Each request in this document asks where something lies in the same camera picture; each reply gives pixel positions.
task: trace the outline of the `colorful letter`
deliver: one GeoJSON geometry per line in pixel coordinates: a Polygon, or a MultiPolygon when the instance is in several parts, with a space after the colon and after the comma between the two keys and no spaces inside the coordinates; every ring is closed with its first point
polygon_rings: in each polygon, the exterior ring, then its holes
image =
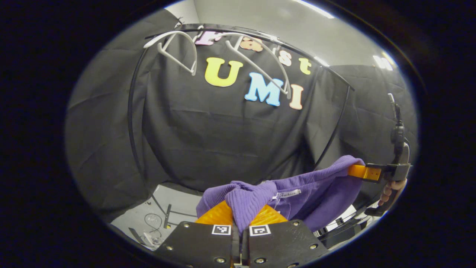
{"type": "Polygon", "coordinates": [[[225,63],[225,60],[210,57],[207,59],[207,62],[208,65],[207,69],[205,70],[205,80],[214,86],[221,87],[233,85],[233,83],[237,80],[238,70],[243,67],[243,64],[241,62],[230,61],[230,73],[228,75],[228,78],[223,79],[218,77],[218,71],[220,70],[220,66],[225,63]]]}
{"type": "Polygon", "coordinates": [[[291,66],[291,54],[289,52],[286,52],[284,50],[279,51],[279,62],[286,66],[291,66]]]}
{"type": "MultiPolygon", "coordinates": [[[[206,45],[206,46],[211,46],[213,45],[213,41],[209,41],[212,37],[214,36],[217,36],[218,34],[220,34],[221,32],[217,32],[217,31],[205,31],[203,32],[202,36],[200,37],[200,39],[196,40],[195,41],[195,44],[197,45],[206,45]]],[[[215,41],[218,41],[221,39],[221,36],[215,38],[215,41]]]]}
{"type": "Polygon", "coordinates": [[[302,88],[302,86],[296,84],[291,84],[291,87],[293,88],[293,99],[289,103],[289,106],[293,109],[301,110],[301,94],[304,89],[302,88]]]}
{"type": "MultiPolygon", "coordinates": [[[[276,87],[272,82],[269,82],[268,85],[265,84],[265,79],[263,75],[257,72],[250,72],[249,76],[251,77],[251,84],[249,85],[248,94],[245,95],[245,99],[249,101],[256,101],[256,91],[258,92],[259,101],[263,102],[266,99],[266,103],[272,106],[279,106],[279,88],[276,87]]],[[[283,81],[279,79],[273,79],[276,84],[279,86],[283,85],[283,81]]]]}
{"type": "Polygon", "coordinates": [[[299,61],[301,62],[301,72],[304,74],[311,74],[311,71],[307,69],[308,67],[311,67],[309,60],[306,58],[300,58],[299,61]]]}

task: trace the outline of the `purple knit sweater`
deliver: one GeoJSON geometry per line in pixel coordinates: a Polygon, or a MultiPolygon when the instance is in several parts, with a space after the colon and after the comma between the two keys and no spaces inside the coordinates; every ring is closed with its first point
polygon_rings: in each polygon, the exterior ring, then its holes
{"type": "Polygon", "coordinates": [[[328,168],[286,179],[265,181],[257,186],[232,181],[228,185],[212,187],[203,193],[197,205],[197,216],[201,217],[226,200],[242,234],[263,206],[268,204],[288,220],[303,220],[314,232],[335,220],[356,199],[362,181],[347,175],[351,165],[364,165],[364,162],[345,155],[328,168]],[[294,190],[300,190],[300,193],[290,194],[294,190]],[[288,193],[291,196],[273,199],[278,193],[288,193]]]}

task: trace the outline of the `white plastic hanger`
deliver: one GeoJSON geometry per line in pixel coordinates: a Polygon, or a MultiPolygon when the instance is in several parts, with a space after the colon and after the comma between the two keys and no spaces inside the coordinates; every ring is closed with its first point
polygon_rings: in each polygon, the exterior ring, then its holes
{"type": "Polygon", "coordinates": [[[197,36],[195,36],[193,39],[186,33],[182,32],[182,31],[169,31],[169,32],[166,32],[166,33],[163,33],[161,35],[158,35],[156,37],[154,37],[152,40],[150,40],[149,42],[147,42],[145,45],[144,45],[144,48],[148,48],[150,46],[152,46],[153,44],[155,44],[157,41],[159,41],[160,39],[166,37],[166,36],[169,36],[169,35],[172,35],[169,40],[167,40],[167,42],[165,42],[165,45],[164,47],[162,47],[162,43],[158,43],[157,44],[157,50],[159,51],[160,54],[168,57],[169,59],[175,61],[178,65],[180,65],[181,67],[183,67],[185,70],[189,71],[192,76],[195,75],[195,73],[197,72],[197,48],[195,47],[195,40],[197,39],[197,36]],[[176,58],[174,58],[172,55],[170,55],[169,53],[167,53],[167,51],[165,51],[167,49],[167,47],[169,46],[170,42],[172,41],[172,39],[177,35],[177,34],[181,34],[183,36],[185,36],[187,38],[187,40],[189,40],[191,43],[192,43],[192,47],[193,47],[193,56],[195,58],[195,61],[193,62],[192,64],[192,67],[191,68],[188,68],[187,66],[185,66],[183,63],[181,63],[179,60],[177,60],[176,58]]]}
{"type": "Polygon", "coordinates": [[[271,49],[269,49],[269,47],[261,42],[259,42],[256,38],[254,37],[251,37],[249,35],[246,35],[246,34],[242,34],[242,33],[236,33],[236,32],[226,32],[226,33],[221,33],[221,34],[218,34],[217,36],[214,36],[213,38],[210,39],[210,41],[212,39],[215,39],[217,37],[221,37],[221,36],[227,36],[227,35],[237,35],[239,36],[240,38],[238,38],[238,41],[237,43],[235,44],[235,47],[233,47],[230,43],[229,40],[226,40],[225,41],[225,44],[227,45],[227,47],[229,49],[231,49],[235,54],[237,54],[238,56],[240,56],[242,59],[244,59],[246,62],[248,62],[249,64],[251,64],[253,67],[255,67],[256,69],[258,69],[258,71],[263,75],[265,76],[266,78],[268,78],[275,86],[277,86],[284,94],[287,95],[287,98],[288,100],[291,99],[291,87],[289,86],[289,78],[288,78],[288,74],[286,73],[286,71],[284,70],[283,66],[281,65],[281,63],[279,62],[279,59],[276,57],[276,55],[273,53],[273,51],[271,49]],[[254,63],[252,60],[250,60],[247,56],[243,55],[241,52],[238,51],[238,47],[241,43],[241,40],[243,39],[243,37],[247,37],[247,38],[250,38],[251,40],[255,41],[255,42],[259,42],[259,44],[265,48],[266,51],[268,51],[271,55],[273,55],[273,58],[276,60],[276,62],[278,63],[279,67],[281,68],[281,71],[283,72],[283,75],[286,79],[286,81],[284,82],[284,89],[282,89],[278,84],[276,84],[276,82],[274,82],[274,80],[265,72],[263,71],[261,68],[258,67],[258,65],[256,65],[256,63],[254,63]]]}

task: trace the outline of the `clothing label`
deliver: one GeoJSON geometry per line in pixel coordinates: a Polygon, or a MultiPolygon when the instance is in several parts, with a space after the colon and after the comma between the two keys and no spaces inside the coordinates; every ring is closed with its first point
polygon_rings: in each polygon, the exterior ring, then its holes
{"type": "Polygon", "coordinates": [[[300,193],[301,193],[301,190],[296,189],[291,192],[278,193],[276,196],[273,196],[273,199],[287,198],[287,197],[299,195],[300,193]]]}

